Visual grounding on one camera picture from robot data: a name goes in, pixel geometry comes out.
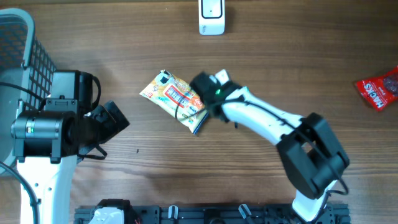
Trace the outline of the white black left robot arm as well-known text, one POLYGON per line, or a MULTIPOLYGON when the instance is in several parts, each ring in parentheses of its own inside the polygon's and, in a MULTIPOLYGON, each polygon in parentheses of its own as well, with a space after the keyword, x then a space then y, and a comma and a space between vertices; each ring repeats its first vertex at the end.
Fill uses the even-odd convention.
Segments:
POLYGON ((93 98, 94 85, 100 81, 90 73, 58 70, 50 96, 12 123, 21 223, 68 223, 76 165, 105 159, 101 145, 129 126, 115 102, 93 98))

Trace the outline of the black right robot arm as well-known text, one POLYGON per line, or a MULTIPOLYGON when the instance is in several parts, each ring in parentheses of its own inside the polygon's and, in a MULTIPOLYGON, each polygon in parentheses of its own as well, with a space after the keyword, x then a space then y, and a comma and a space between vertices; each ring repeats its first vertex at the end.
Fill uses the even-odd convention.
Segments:
POLYGON ((301 221, 319 221, 330 195, 348 195, 342 175, 349 157, 322 116, 303 117, 280 110, 232 81, 224 70, 216 75, 202 72, 190 87, 211 116, 242 124, 276 147, 296 189, 292 210, 301 221))

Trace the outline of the red candy bag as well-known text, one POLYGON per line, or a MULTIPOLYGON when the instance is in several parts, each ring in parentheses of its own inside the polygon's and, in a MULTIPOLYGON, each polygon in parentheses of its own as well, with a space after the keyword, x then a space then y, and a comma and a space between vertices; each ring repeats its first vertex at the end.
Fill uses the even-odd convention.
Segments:
POLYGON ((397 101, 397 66, 385 74, 357 81, 359 94, 377 111, 397 101))

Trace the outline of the yellow wet wipes pack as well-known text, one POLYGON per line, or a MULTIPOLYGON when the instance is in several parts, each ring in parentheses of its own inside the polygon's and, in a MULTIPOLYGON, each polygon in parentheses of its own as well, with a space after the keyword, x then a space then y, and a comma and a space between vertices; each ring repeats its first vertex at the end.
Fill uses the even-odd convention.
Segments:
POLYGON ((204 104, 191 86, 167 70, 140 92, 196 134, 208 117, 204 104))

